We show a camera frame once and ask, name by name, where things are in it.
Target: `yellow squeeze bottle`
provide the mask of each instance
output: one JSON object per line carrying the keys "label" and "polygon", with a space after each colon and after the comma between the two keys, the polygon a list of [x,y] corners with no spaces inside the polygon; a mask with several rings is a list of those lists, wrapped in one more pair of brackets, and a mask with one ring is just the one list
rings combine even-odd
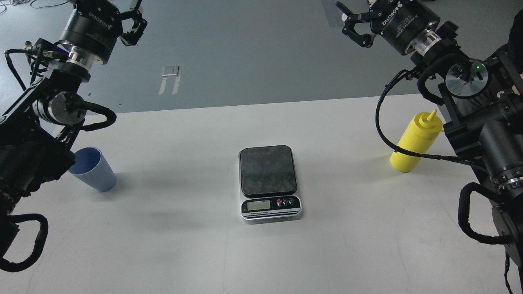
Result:
{"label": "yellow squeeze bottle", "polygon": [[[398,146],[409,151],[425,154],[443,128],[443,122],[436,116],[437,111],[437,109],[434,109],[432,113],[420,112],[416,114],[408,124]],[[408,173],[416,167],[420,159],[421,157],[394,152],[391,156],[391,164],[398,171]]]}

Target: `robotiq logo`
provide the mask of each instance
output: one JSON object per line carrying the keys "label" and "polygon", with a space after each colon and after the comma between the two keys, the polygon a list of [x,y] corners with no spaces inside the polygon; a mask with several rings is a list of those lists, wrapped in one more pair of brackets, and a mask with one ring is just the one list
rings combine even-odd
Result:
{"label": "robotiq logo", "polygon": [[398,10],[400,10],[401,7],[403,7],[403,4],[401,4],[401,1],[398,1],[396,7],[392,10],[392,12],[389,14],[387,19],[384,20],[381,24],[386,25],[392,19],[392,17],[396,14],[396,12]]}
{"label": "robotiq logo", "polygon": [[94,15],[94,13],[89,12],[89,16],[91,16],[95,21],[99,22],[102,26],[106,27],[108,30],[112,28],[112,25],[108,25],[105,21],[103,21],[98,16]]}

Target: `floor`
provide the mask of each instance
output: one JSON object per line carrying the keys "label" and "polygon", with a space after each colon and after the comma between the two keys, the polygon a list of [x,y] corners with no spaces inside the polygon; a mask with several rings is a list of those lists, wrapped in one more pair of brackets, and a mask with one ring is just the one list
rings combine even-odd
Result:
{"label": "floor", "polygon": [[[521,0],[502,2],[423,1],[441,23],[452,20],[460,27],[462,50],[477,59],[507,42],[512,17],[523,6]],[[124,11],[130,0],[112,3]],[[380,37],[370,49],[345,37],[334,3],[144,0],[149,26],[138,46],[118,41],[109,62],[94,65],[90,82],[78,93],[120,113],[378,96],[397,71],[413,65]],[[345,4],[354,12],[368,9],[365,0]],[[7,5],[0,14],[0,45],[5,50],[38,38],[55,42],[71,11],[69,3],[45,9]],[[356,29],[370,30],[368,24]],[[23,56],[13,59],[28,83]],[[167,78],[162,87],[163,68],[172,65],[180,67],[179,75]],[[414,82],[399,83],[391,92],[412,93],[417,93]],[[0,110],[20,94],[6,63],[0,62]]]}

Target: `digital kitchen scale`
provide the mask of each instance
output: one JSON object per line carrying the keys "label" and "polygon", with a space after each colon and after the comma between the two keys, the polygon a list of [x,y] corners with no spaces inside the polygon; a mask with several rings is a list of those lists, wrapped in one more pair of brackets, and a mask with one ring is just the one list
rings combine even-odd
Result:
{"label": "digital kitchen scale", "polygon": [[301,202],[295,195],[249,199],[242,203],[245,220],[293,217],[300,212]]}
{"label": "digital kitchen scale", "polygon": [[239,154],[241,215],[245,220],[301,213],[292,150],[285,145],[246,148]]}

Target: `lcd display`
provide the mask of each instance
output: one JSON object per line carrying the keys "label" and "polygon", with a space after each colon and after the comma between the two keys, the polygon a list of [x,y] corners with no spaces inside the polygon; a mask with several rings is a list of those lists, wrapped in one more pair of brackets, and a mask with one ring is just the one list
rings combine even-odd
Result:
{"label": "lcd display", "polygon": [[247,210],[259,210],[259,209],[269,209],[270,208],[270,201],[264,200],[264,201],[254,201],[254,202],[247,202]]}

